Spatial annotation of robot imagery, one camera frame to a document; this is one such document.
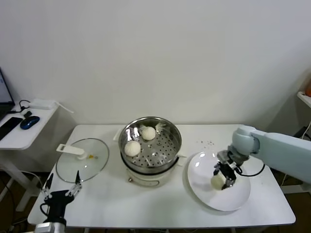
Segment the laptop screen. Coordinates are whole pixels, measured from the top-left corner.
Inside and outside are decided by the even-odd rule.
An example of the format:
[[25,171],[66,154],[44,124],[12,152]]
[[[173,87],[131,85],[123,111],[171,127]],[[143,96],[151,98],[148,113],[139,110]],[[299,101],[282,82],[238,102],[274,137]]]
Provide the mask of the laptop screen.
[[0,70],[0,103],[12,103],[13,99],[10,95]]

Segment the floor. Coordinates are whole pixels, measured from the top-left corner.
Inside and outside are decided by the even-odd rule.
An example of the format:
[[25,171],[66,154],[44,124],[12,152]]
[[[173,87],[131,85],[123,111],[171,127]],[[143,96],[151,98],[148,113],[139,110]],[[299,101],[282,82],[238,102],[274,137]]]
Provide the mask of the floor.
[[[284,177],[283,173],[273,171],[274,176],[276,180],[281,183]],[[10,179],[10,177],[4,173],[0,172],[0,178],[7,183]],[[47,175],[41,175],[42,181],[45,181],[47,178]],[[288,177],[284,185],[293,185],[293,184],[299,184],[300,181],[298,181],[295,178]],[[4,188],[3,183],[0,181],[0,192]],[[19,200],[23,196],[24,188],[21,187],[18,183],[14,182],[11,186],[11,191],[14,195],[14,201],[16,205],[18,204]],[[293,212],[296,215],[296,223],[293,225],[288,226],[273,226],[269,227],[264,231],[264,233],[307,233],[311,232],[311,196],[309,193],[300,193],[300,194],[288,194],[285,195],[287,201],[289,202],[290,206],[293,209]],[[24,212],[16,212],[15,219],[18,218],[26,218],[31,211],[31,208],[33,204],[35,203],[36,198],[31,198],[28,205],[26,206],[26,209]],[[3,198],[3,200],[0,202],[0,233],[2,231],[7,231],[11,222],[12,222],[12,200],[9,195],[9,193],[6,194],[6,196]],[[34,226],[26,224],[21,224],[20,226],[17,226],[14,228],[13,233],[18,232],[28,232],[33,231]],[[69,233],[82,233],[83,229],[66,229]],[[192,233],[193,230],[174,230],[171,229],[170,233]],[[244,229],[237,229],[237,232],[240,233]],[[156,232],[157,230],[136,230],[135,232],[128,231],[127,229],[91,229],[90,233],[152,233]],[[230,233],[230,229],[199,229],[195,231],[196,233]]]

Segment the power strip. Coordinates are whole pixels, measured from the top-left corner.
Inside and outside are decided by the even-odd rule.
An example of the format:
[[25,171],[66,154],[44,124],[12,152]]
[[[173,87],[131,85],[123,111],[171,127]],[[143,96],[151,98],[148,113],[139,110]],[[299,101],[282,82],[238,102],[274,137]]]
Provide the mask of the power strip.
[[41,99],[34,99],[29,103],[30,108],[36,108],[36,109],[52,109],[55,108],[57,105],[55,100],[41,100]]

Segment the white plate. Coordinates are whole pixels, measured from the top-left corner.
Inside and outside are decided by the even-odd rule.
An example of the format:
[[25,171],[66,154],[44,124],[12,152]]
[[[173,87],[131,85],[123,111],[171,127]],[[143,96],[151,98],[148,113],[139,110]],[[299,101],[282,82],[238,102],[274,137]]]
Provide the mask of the white plate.
[[237,175],[233,187],[216,190],[210,184],[217,158],[212,152],[195,155],[188,166],[188,181],[195,195],[206,205],[222,211],[239,209],[249,197],[251,184],[248,177]]

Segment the smartphone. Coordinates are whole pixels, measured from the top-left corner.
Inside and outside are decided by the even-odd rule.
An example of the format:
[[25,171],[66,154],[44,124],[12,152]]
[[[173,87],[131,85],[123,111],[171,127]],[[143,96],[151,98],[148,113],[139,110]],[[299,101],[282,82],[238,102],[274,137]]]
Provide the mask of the smartphone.
[[3,139],[12,129],[14,129],[23,119],[11,117],[0,127],[0,140]]

